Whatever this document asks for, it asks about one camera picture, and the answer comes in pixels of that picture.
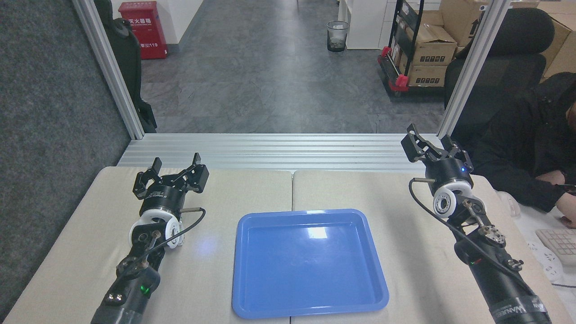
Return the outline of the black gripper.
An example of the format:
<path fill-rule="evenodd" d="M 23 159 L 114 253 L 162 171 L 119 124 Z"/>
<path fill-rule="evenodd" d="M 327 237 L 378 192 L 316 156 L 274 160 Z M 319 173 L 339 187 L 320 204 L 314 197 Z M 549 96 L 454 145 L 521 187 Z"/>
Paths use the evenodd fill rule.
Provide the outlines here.
<path fill-rule="evenodd" d="M 169 176 L 169 186 L 162 183 L 159 172 L 162 166 L 161 159 L 156 157 L 152 166 L 144 172 L 138 172 L 132 192 L 138 199 L 142 199 L 139 214 L 145 211 L 162 209 L 171 215 L 181 216 L 181 208 L 185 203 L 185 193 L 203 193 L 209 177 L 207 166 L 201 163 L 200 154 L 195 153 L 192 164 L 178 174 Z M 153 185 L 147 189 L 148 182 Z"/>
<path fill-rule="evenodd" d="M 410 162 L 423 161 L 426 167 L 425 176 L 433 179 L 430 189 L 439 189 L 446 183 L 463 181 L 473 187 L 470 172 L 473 171 L 473 162 L 468 151 L 453 141 L 450 135 L 441 138 L 444 150 L 449 158 L 440 159 L 440 148 L 425 140 L 416 129 L 416 125 L 407 127 L 407 134 L 401 140 L 402 148 Z"/>

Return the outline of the person's hand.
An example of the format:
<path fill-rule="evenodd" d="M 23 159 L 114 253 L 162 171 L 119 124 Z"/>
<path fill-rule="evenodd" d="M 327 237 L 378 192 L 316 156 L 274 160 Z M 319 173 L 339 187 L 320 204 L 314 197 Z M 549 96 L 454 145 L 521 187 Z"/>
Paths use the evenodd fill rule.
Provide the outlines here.
<path fill-rule="evenodd" d="M 563 215 L 560 222 L 570 229 L 576 229 L 576 197 L 570 193 L 563 193 L 555 206 Z"/>
<path fill-rule="evenodd" d="M 549 182 L 552 185 L 564 185 L 566 184 L 566 179 L 564 173 L 560 170 L 550 171 L 546 174 L 542 174 L 536 177 L 537 180 L 541 180 L 543 182 Z"/>

